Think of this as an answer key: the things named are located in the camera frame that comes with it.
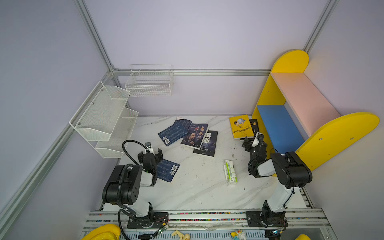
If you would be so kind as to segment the dark old man cover book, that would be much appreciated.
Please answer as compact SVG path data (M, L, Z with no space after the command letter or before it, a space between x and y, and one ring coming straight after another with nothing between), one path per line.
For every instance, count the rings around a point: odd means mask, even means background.
M181 145L199 150L201 148L201 145L207 134L208 129L208 124L192 123L188 128L188 133L183 138Z

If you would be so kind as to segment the blue file near left arm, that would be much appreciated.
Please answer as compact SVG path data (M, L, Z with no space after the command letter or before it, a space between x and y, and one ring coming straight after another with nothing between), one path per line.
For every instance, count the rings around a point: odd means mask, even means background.
M162 160L161 162L159 162L157 168L158 179L163 180L167 183L171 183L174 179L175 174L180 168L180 164L168 160Z

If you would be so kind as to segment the yellow cartoon cover book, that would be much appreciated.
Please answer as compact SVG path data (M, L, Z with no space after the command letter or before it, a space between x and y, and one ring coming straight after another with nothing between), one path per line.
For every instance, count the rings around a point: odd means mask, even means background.
M253 138L254 132L248 115L229 118L234 139Z

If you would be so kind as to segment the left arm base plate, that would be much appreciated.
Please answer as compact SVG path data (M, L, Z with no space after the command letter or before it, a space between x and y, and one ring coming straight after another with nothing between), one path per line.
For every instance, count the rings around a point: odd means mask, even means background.
M169 213L154 212L146 217L130 218L127 223L128 229L159 229L169 220Z

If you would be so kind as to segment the black deer cover book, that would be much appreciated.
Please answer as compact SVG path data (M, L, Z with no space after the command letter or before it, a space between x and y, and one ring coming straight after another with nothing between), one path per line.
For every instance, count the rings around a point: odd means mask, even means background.
M254 136L256 133L259 132L259 125L258 125L258 120L257 119L250 119L250 124L254 133Z

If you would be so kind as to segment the black wolf cover book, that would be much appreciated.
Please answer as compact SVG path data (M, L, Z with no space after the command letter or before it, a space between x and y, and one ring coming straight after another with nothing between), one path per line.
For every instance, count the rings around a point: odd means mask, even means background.
M216 144L218 138L218 131L209 130L203 140L201 148L199 150L194 150L193 154L203 155L213 158L215 156Z

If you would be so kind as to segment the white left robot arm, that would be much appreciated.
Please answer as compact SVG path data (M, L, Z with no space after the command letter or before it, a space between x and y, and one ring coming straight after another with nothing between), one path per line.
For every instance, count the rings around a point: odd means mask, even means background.
M153 187L158 179L158 165L164 159L163 152L158 149L155 153L150 142L142 144L135 140L125 140L122 143L124 153L131 159L125 145L135 143L145 148L138 154L138 160L125 166L118 165L109 177L103 192L103 203L118 206L124 213L136 218L151 218L154 209L151 203L139 196L141 187Z

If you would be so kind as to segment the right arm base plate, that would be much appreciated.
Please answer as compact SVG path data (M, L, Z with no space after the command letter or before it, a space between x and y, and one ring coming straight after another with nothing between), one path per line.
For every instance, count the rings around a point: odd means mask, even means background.
M247 211L246 220L249 227L260 227L260 228L269 228L269 227L283 227L285 228L288 225L286 212L262 212L262 211Z

